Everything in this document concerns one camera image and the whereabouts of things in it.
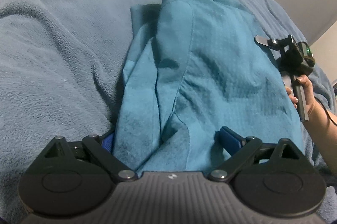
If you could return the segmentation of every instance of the teal towel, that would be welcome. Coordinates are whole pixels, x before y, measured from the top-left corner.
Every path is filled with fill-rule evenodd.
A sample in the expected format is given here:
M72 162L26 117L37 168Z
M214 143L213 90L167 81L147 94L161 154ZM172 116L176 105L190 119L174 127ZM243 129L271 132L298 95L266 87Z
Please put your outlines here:
M266 34L237 0L162 0L132 9L134 40L113 154L141 173L208 173L229 154L228 126L264 142L290 138L303 151L298 114Z

